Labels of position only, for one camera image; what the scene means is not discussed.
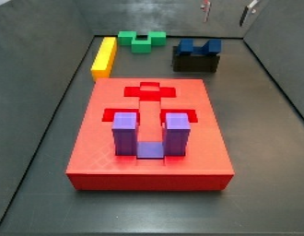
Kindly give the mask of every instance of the yellow block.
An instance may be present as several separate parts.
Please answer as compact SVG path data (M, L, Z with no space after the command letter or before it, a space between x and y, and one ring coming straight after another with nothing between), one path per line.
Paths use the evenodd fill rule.
M90 68L92 80L108 77L116 54L116 38L104 37Z

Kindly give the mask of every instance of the gray wall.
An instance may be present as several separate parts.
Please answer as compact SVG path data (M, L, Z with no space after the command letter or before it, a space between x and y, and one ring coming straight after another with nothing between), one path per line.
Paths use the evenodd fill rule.
M122 30L146 34L163 30L170 36L243 38L267 0L262 0L250 22L239 27L244 6L251 0L211 0L211 11L203 24L200 0L72 0L95 35L116 35Z
M91 38L71 0L0 6L0 220Z
M304 0L270 0L244 42L304 116Z

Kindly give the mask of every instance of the purple bar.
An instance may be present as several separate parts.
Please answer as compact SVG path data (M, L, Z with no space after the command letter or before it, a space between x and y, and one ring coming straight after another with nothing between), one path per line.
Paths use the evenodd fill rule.
M163 144L162 142L138 142L136 143L138 159L162 159Z
M112 137L116 156L135 156L135 113L115 112Z
M184 147L190 132L186 113L167 113L163 138L164 156L184 156Z

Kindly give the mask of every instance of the green block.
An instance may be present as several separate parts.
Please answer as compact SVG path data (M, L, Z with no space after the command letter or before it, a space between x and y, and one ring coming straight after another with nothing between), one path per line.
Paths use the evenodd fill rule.
M135 31L119 31L118 33L118 45L130 46L131 40L135 38Z
M166 45L166 33L162 31L150 31L147 38L151 39L151 46Z
M151 52L151 40L144 41L132 39L131 41L131 53L150 53Z

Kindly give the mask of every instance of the red block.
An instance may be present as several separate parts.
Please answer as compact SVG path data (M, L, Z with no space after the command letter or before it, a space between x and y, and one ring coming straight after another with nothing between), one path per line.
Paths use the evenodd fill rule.
M156 93L152 99L148 97L151 93L144 93L148 87L151 92L164 88L168 95ZM160 120L166 112L187 113L190 134L183 157L135 159L135 156L114 155L110 114L112 111L128 111L126 109L139 115L136 130L140 141L160 138ZM232 177L232 168L202 81L150 78L98 80L66 174L78 190L222 190Z

